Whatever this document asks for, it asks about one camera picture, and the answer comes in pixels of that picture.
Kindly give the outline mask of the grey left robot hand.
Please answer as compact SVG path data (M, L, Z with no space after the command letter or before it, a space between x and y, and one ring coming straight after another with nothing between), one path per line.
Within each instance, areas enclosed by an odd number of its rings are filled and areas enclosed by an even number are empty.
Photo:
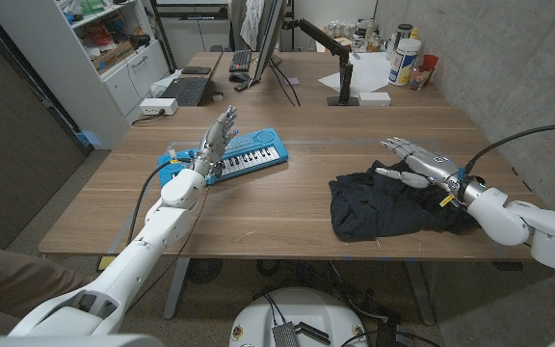
M232 138L238 134L237 129L231 131L237 117L236 112L237 108L229 105L208 128L201 138L197 155L189 166L191 170L203 176L208 174L219 176L221 174L225 148Z

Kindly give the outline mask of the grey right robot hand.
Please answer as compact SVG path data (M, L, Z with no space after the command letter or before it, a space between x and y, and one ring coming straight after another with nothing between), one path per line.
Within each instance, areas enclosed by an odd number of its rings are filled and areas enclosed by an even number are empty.
M410 171L377 168L375 170L377 174L402 181L418 189L437 185L455 198L455 204L465 204L463 200L458 199L461 187L458 180L459 169L450 159L397 137L387 139L382 142L382 145L403 159Z

